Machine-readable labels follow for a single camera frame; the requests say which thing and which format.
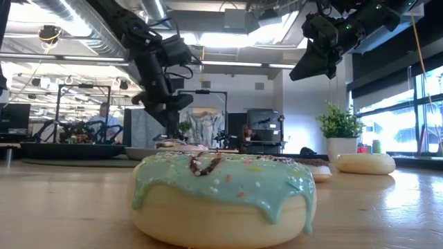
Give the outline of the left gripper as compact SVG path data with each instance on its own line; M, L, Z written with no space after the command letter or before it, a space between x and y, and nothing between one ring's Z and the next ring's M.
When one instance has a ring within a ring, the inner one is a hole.
M174 123L174 112L167 110L164 104L172 104L174 101L174 110L178 118L180 110L194 101L193 96L190 94L172 96L169 82L156 53L143 53L136 57L134 62L141 77L140 84L145 89L134 96L134 104L142 102L145 111L163 127Z

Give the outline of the chocolate glazed donut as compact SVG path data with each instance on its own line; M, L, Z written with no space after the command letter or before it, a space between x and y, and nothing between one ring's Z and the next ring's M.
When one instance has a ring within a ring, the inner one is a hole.
M164 140L159 140L155 142L155 147L157 149L160 148L170 148L170 147L179 147L179 146L185 146L187 145L187 142L179 139L173 139L173 138L167 138Z

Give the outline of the plain cream donut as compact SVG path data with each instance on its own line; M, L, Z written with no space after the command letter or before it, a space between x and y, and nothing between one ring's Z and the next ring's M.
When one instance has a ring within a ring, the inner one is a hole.
M387 175L396 169L395 160L387 154L342 154L335 166L340 172L371 175Z

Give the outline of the mint glazed sprinkled donut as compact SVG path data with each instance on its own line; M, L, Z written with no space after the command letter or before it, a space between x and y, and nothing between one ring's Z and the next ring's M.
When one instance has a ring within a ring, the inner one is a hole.
M134 225L188 248L264 248L310 234L316 186L285 157L167 151L144 158L128 183Z

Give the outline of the pale hanging cloth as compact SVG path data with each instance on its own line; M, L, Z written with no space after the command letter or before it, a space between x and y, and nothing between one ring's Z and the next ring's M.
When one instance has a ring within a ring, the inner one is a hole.
M190 144L216 148L215 137L225 130L225 114L212 107L188 107L179 114L180 122L189 122L191 128L185 132Z

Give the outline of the gray partition panel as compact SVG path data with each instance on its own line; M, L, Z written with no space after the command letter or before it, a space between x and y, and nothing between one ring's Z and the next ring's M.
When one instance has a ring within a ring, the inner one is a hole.
M131 110L132 147L154 149L154 138L164 133L165 128L144 109Z

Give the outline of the standing person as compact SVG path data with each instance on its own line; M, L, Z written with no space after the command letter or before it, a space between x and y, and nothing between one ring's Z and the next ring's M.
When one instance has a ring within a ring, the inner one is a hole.
M120 120L111 114L107 102L102 102L98 114L91 116L88 121L91 122L90 127L93 129L93 134L97 134L94 138L95 142L108 144L121 143L123 127L121 126Z

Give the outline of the long ceiling light strip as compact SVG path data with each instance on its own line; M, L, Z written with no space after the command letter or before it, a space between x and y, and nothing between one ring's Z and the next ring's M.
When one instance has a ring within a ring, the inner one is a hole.
M28 53L0 53L1 61L57 61L57 62L91 62L97 65L129 66L130 61L117 57L90 57L80 55L45 55ZM251 68L276 68L293 69L295 64L272 64L256 62L223 62L223 61L192 61L193 64L211 65L211 66L241 66Z

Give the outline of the seated person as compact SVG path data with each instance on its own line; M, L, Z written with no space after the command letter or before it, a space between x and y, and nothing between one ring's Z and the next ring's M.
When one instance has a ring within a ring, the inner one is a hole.
M262 138L254 132L247 124L243 126L243 141L261 141Z

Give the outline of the green plant in white pot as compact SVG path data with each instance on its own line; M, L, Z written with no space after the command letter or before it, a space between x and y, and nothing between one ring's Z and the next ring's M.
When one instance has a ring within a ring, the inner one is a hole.
M352 109L342 110L337 104L326 101L327 113L316 117L320 131L326 139L327 156L335 163L342 154L357 152L357 138L362 134L364 124Z

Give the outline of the gray ceiling box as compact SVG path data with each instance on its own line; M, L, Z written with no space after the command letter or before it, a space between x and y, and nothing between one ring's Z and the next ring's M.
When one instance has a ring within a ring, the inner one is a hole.
M240 9L224 10L224 28L245 29L246 11Z

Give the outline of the chocolate sprinkled donut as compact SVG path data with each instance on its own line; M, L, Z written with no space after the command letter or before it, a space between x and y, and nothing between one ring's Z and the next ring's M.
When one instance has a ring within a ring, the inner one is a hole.
M329 163L325 160L297 158L296 162L306 166L310 170L316 183L328 181L332 177Z

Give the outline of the black ceiling device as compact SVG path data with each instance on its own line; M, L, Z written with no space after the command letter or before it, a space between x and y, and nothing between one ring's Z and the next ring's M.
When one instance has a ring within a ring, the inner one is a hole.
M61 34L61 28L52 25L44 25L43 28L39 31L38 37L42 42L53 45L57 43Z

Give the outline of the black monitor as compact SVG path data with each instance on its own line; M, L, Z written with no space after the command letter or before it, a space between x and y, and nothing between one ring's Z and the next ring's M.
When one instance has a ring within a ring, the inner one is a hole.
M0 104L0 134L27 135L30 104Z

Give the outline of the large silver ventilation duct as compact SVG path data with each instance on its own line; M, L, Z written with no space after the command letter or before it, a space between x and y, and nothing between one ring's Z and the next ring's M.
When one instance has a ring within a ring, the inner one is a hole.
M70 35L85 37L82 43L102 57L127 57L127 50L85 0L27 0L59 18Z

